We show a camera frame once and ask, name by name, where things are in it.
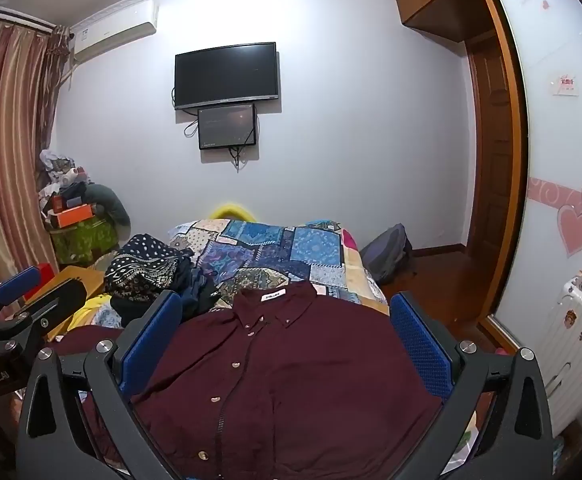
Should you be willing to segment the yellow garment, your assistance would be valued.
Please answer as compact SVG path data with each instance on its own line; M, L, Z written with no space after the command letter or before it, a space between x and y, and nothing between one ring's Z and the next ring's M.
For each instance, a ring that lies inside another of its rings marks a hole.
M89 325L116 327L118 316L111 308L111 296L102 294L89 298L70 318L67 330Z

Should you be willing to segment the dark blue folded clothes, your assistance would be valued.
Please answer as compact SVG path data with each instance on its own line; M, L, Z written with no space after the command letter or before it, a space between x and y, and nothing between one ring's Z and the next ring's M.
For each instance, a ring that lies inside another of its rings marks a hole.
M199 266L193 266L191 269L191 281L186 288L170 290L170 292L176 292L183 303L183 314L181 315L180 320L181 323L209 312L214 307L214 304L219 297L219 292L217 291L213 280L206 276ZM153 304L153 301L134 302L112 296L111 306L116 313L120 315L122 326L126 327L132 320L141 318L151 304Z

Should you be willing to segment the orange box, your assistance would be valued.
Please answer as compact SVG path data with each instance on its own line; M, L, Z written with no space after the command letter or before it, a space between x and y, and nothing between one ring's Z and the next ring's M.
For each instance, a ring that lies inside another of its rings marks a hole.
M79 205L60 212L51 211L49 214L50 223L55 229L65 229L69 226L74 226L76 223L89 220L92 217L93 211L88 204Z

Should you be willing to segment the blue patchwork bedspread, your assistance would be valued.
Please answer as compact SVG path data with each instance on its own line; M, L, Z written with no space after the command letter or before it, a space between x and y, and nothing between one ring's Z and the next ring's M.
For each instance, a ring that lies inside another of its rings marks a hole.
M271 226L204 219L175 226L169 231L169 245L192 251L192 261L221 296L220 308L230 309L233 297L245 288L265 290L309 281L320 295L389 312L353 237L334 221Z

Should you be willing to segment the wooden bedside table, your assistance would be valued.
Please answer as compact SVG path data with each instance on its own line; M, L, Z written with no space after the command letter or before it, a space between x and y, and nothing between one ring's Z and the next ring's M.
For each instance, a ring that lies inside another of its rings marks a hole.
M80 268L79 266L67 266L25 301L25 309L58 287L62 289L62 292L68 292L69 294L76 292L77 309L47 334L47 340L54 341L56 337L64 336L70 330L74 330L79 326L86 326L93 320L96 311L101 306L101 301L98 300L98 297L104 289L103 280L104 273L102 271Z

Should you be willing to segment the white sliding wardrobe door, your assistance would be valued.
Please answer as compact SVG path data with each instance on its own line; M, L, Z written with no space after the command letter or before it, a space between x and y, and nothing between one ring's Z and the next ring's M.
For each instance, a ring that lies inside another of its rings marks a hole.
M500 4L526 97L528 180L519 243L495 318L533 344L562 285L582 270L582 2Z

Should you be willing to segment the green patterned storage box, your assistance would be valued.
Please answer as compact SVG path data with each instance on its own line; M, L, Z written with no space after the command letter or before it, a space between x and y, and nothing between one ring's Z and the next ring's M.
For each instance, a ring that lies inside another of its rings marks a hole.
M113 224L102 218L78 222L67 228L51 230L56 260L61 266L91 266L117 246Z

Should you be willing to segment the wall mounted black television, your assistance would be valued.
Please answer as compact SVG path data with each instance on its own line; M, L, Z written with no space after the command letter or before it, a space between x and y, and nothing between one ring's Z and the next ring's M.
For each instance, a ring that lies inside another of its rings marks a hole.
M278 52L274 42L175 55L175 110L277 100L279 93Z

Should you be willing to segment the maroon button shirt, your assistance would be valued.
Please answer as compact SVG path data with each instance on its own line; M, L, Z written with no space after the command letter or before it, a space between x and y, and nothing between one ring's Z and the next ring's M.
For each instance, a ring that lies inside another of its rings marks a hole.
M181 324L131 405L187 479L384 479L442 402L387 315L296 282Z

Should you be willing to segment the yellow headboard pad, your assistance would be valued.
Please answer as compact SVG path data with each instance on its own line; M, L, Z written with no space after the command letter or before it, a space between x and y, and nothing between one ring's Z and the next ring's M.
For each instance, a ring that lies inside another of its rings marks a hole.
M233 203L225 203L217 207L209 215L210 219L227 219L227 220L238 220L244 222L256 222L256 218L251 214L250 211L246 210L242 206Z

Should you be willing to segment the red tissue box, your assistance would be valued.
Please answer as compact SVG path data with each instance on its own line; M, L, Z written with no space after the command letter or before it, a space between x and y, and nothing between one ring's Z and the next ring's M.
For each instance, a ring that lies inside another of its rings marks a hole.
M31 300L33 296L35 296L37 292L39 292L44 287L44 285L49 283L52 280L52 278L54 278L54 270L50 263L48 262L39 263L37 269L40 274L40 280L39 283L34 288L26 292L26 294L24 295L24 299L26 302L29 302L29 300Z

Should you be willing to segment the small black wall monitor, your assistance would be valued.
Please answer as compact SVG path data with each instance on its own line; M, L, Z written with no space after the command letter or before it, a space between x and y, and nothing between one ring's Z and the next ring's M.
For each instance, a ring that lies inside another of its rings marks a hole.
M199 149L243 148L256 144L256 108L230 104L202 108L198 113Z

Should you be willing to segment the clutter pile in corner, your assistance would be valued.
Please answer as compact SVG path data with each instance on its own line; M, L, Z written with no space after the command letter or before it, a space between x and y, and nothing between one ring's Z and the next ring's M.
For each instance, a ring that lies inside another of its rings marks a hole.
M82 206L90 179L86 170L73 158L56 154L47 148L39 153L41 188L38 204L42 220L51 223L50 216Z

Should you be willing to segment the navy patterned folded garment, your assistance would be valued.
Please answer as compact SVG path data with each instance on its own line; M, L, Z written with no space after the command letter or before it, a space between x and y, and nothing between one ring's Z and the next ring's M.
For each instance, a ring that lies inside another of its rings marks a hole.
M172 248L149 234L134 235L106 268L104 289L124 300L152 302L163 290L190 284L192 256L190 249Z

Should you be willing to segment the red striped curtain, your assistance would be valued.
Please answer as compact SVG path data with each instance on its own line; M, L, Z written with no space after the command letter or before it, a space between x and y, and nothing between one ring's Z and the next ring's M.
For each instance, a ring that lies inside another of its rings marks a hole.
M0 21L0 282L56 263L39 209L39 154L50 145L67 59L66 28L46 34Z

